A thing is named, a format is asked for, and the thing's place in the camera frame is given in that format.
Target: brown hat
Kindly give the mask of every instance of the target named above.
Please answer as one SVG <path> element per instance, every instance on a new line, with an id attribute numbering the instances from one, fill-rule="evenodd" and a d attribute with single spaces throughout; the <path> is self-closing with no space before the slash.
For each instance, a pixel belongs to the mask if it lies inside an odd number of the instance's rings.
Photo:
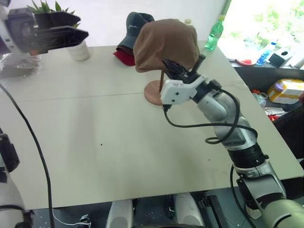
<path id="1" fill-rule="evenodd" d="M 138 72 L 166 70 L 162 59 L 169 59 L 191 69 L 200 51 L 193 26 L 175 19 L 152 21 L 145 24 L 135 42 L 133 53 Z"/>

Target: window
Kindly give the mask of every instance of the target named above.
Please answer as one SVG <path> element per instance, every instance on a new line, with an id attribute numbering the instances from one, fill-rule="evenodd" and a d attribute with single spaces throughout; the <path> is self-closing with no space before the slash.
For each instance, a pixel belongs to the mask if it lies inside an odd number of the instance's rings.
<path id="1" fill-rule="evenodd" d="M 232 0 L 219 42 L 223 52 L 258 58 L 271 41 L 276 50 L 304 47 L 304 0 Z"/>

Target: black cap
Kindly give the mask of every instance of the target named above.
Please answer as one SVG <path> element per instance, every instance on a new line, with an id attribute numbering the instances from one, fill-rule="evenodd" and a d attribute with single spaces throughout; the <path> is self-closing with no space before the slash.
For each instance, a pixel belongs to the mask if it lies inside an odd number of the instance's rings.
<path id="1" fill-rule="evenodd" d="M 126 37 L 119 43 L 118 46 L 125 46 L 127 48 L 133 49 L 135 41 L 142 27 L 148 23 L 154 21 L 152 15 L 147 13 L 137 13 L 132 12 L 127 17 L 127 35 Z"/>

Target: white wall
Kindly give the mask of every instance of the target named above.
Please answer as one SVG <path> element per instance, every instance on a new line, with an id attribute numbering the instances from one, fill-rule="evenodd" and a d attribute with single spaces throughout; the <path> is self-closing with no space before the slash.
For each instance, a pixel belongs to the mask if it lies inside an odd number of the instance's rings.
<path id="1" fill-rule="evenodd" d="M 55 8 L 55 0 L 47 1 Z M 89 46 L 117 45 L 126 34 L 125 22 L 132 11 L 153 15 L 155 20 L 192 19 L 198 38 L 206 39 L 225 0 L 58 0 L 63 8 L 76 10 L 80 29 L 87 30 Z M 32 6 L 31 0 L 11 0 L 9 9 Z"/>

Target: white table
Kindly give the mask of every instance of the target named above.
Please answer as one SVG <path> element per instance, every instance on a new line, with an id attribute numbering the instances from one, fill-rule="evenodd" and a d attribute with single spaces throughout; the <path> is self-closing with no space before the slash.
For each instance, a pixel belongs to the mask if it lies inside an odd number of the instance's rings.
<path id="1" fill-rule="evenodd" d="M 174 128 L 160 107 L 145 100 L 144 86 L 160 72 L 136 73 L 112 55 L 114 47 L 91 50 L 92 57 L 80 63 L 70 60 L 64 49 L 52 51 L 43 56 L 38 75 L 6 81 L 41 144 L 54 207 L 229 186 L 232 162 L 227 151 L 204 142 L 213 129 Z M 219 49 L 208 54 L 199 71 L 240 99 L 242 113 L 259 132 L 258 142 L 279 178 L 303 176 Z M 35 144 L 3 92 L 0 109 L 0 126 L 21 161 L 12 178 L 26 208 L 45 208 L 47 185 Z M 194 102 L 176 105 L 168 114 L 175 123 L 208 122 Z"/>

